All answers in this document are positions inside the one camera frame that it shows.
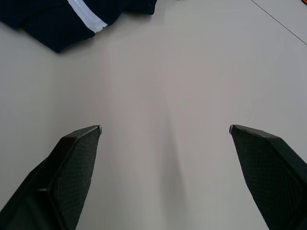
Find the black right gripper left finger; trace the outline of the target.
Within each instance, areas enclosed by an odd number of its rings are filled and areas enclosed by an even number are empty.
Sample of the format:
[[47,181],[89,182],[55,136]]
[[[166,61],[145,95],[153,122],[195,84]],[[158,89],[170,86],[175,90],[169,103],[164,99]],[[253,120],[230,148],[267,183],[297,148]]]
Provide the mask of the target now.
[[2,230],[74,230],[91,185],[102,129],[63,136],[0,212]]

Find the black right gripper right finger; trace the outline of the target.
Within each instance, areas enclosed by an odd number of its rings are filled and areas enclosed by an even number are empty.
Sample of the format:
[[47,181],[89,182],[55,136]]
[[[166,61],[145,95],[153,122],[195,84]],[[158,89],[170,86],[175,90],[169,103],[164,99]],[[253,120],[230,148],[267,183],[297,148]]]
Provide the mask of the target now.
[[271,230],[307,228],[307,164],[280,137],[231,125],[246,185]]

